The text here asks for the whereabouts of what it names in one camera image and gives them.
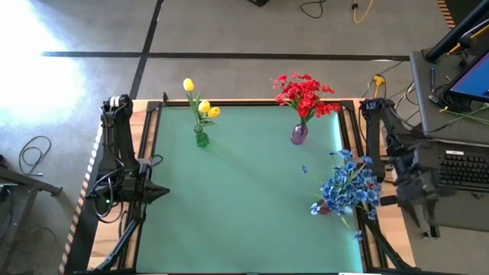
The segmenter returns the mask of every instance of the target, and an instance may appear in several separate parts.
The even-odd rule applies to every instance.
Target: keyboard
[[[437,183],[489,193],[489,157],[440,154]]]

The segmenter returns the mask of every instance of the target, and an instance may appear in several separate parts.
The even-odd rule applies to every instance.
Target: yellow tulip
[[[199,104],[199,111],[207,113],[211,108],[211,104],[207,100],[202,100]]]
[[[193,82],[191,79],[189,78],[186,78],[184,81],[183,81],[183,88],[187,91],[187,92],[192,92],[193,91]]]
[[[219,110],[219,107],[214,107],[210,108],[210,110],[207,112],[207,116],[210,118],[215,118],[221,113],[221,110]]]

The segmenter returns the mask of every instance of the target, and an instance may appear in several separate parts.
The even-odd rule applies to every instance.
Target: green glass vase
[[[196,132],[196,142],[199,147],[206,147],[210,144],[209,136],[203,131],[203,127],[201,125],[195,126],[193,131]]]

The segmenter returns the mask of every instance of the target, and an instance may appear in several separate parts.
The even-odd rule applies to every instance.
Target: green tabletop
[[[299,146],[291,108],[221,107],[215,122],[200,148],[192,111],[163,108],[155,153],[164,161],[152,180],[171,192],[147,207],[138,272],[361,272],[353,215],[348,229],[335,213],[309,209],[317,176],[332,175],[328,153],[342,149],[338,115],[313,118]]]

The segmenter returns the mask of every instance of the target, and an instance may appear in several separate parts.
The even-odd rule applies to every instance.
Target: purple glass vase
[[[304,143],[304,141],[306,141],[308,132],[307,125],[299,123],[298,125],[294,126],[292,134],[290,135],[290,140],[295,145],[301,145]]]

